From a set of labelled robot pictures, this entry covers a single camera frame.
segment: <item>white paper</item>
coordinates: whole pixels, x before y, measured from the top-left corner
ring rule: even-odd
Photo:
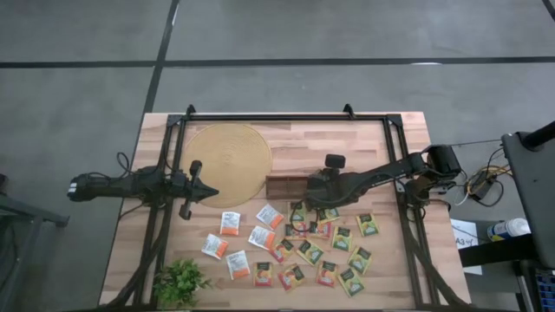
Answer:
[[[476,233],[475,223],[451,219],[451,225],[454,228],[460,229],[462,231],[465,231],[474,235],[473,237],[472,235],[468,235],[462,231],[457,231],[456,229],[453,229],[455,241],[457,242],[457,249],[463,249],[466,247],[478,245],[478,238],[477,238],[478,235]],[[463,268],[463,270],[466,273],[482,275],[481,265]]]

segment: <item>orange tea packet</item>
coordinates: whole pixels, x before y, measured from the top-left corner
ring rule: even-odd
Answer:
[[[205,244],[204,246],[202,246],[201,251],[208,256],[212,256],[218,260],[221,260],[222,256],[225,253],[225,250],[227,249],[227,245],[228,243],[225,240],[213,234],[208,234],[208,237],[206,238]]]
[[[222,223],[219,226],[219,234],[222,235],[239,235],[239,220],[241,214],[236,212],[222,212]]]
[[[289,240],[303,240],[306,238],[306,223],[305,222],[296,222],[295,227],[301,231],[295,231],[291,224],[285,225],[285,238]]]
[[[278,224],[284,219],[284,215],[275,210],[270,204],[266,204],[258,213],[257,219],[270,226],[272,230],[276,230]]]
[[[249,243],[269,250],[271,244],[274,242],[275,236],[276,233],[257,225],[254,227],[254,230],[252,230],[251,235],[249,236]]]
[[[318,272],[316,274],[316,283],[335,287],[336,286],[336,275],[337,275],[337,264],[330,263],[327,261],[322,261],[318,266]]]
[[[254,286],[271,286],[271,263],[254,264]]]
[[[282,263],[295,252],[295,246],[284,238],[274,248],[270,249],[269,252],[279,263]]]
[[[251,274],[244,250],[225,257],[225,260],[227,260],[227,267],[229,268],[232,280]]]
[[[289,292],[304,282],[304,274],[301,268],[294,263],[277,274],[277,279],[284,286],[285,291]]]

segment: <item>bottle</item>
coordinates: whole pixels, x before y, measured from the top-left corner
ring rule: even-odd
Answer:
[[[514,218],[487,228],[487,236],[492,242],[525,234],[530,234],[530,226],[523,218]]]

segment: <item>black floor stripe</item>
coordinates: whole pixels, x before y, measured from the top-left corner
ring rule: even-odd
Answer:
[[[0,68],[152,68],[156,61],[0,62]]]
[[[160,85],[160,78],[162,76],[162,69],[164,68],[164,61],[166,60],[167,47],[170,44],[173,23],[175,22],[175,15],[177,14],[179,6],[180,0],[172,0],[170,11],[167,14],[164,35],[162,36],[162,42],[160,43],[160,49],[158,50],[158,57],[156,58],[156,66],[154,67],[153,76],[150,80],[150,85],[148,86],[147,99],[145,100],[145,106],[142,111],[143,114],[152,113],[153,111],[154,101],[156,100],[156,94],[158,93],[158,86]]]
[[[416,58],[322,58],[322,59],[237,59],[165,61],[166,68],[241,68],[276,66],[363,66],[363,65],[457,65],[555,62],[555,56],[513,57],[416,57]]]
[[[167,45],[160,52],[167,53]],[[370,65],[461,65],[552,63],[555,56],[508,57],[408,57],[408,58],[304,58],[304,59],[236,59],[173,61],[101,61],[101,62],[0,62],[0,68],[154,68],[153,87],[160,82],[163,68],[242,68],[278,66],[370,66]]]
[[[553,4],[551,0],[541,0],[541,1],[544,3],[544,6],[547,9],[547,12],[549,12],[549,15],[552,16],[552,19],[555,22],[555,8],[553,8]]]

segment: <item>black stand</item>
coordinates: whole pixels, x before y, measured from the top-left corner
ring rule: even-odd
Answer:
[[[23,274],[29,265],[29,260],[35,248],[36,239],[41,230],[42,223],[49,221],[57,227],[68,225],[69,216],[62,216],[54,212],[27,205],[0,193],[0,219],[8,219],[10,222],[23,221],[30,222],[30,230],[27,233],[23,244],[19,248],[13,269],[8,272],[7,279],[2,289],[0,289],[0,312],[13,311],[13,300],[21,287]]]

